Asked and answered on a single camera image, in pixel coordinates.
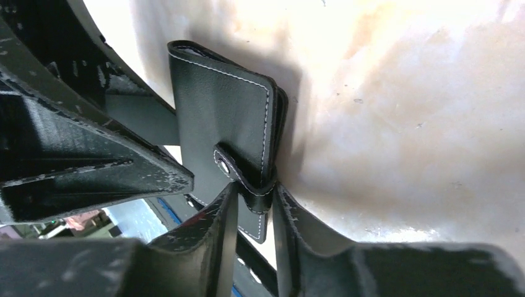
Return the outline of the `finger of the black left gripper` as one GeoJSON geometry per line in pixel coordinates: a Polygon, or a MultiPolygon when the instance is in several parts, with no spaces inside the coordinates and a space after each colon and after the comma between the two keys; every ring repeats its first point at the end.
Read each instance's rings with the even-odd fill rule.
{"type": "Polygon", "coordinates": [[[1,22],[1,223],[186,194],[194,176],[56,78],[1,22]]]}

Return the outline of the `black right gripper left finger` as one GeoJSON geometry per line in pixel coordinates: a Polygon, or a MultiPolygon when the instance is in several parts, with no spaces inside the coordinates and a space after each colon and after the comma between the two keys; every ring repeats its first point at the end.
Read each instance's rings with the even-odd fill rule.
{"type": "Polygon", "coordinates": [[[237,183],[149,244],[132,238],[1,243],[2,296],[230,296],[237,183]]]}

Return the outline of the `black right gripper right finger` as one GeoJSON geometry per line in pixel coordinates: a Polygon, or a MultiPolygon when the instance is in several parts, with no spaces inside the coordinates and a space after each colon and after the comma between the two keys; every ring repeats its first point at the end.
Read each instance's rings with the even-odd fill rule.
{"type": "Polygon", "coordinates": [[[524,273],[504,250],[472,243],[360,243],[274,189],[280,296],[523,296],[524,273]]]}

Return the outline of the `black leather card holder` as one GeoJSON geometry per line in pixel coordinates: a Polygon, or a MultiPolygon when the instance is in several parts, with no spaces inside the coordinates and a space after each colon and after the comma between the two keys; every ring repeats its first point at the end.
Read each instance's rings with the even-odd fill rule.
{"type": "Polygon", "coordinates": [[[171,41],[167,50],[182,162],[194,174],[192,196],[208,205],[237,183],[238,229],[263,243],[287,94],[272,78],[193,41],[171,41]]]}

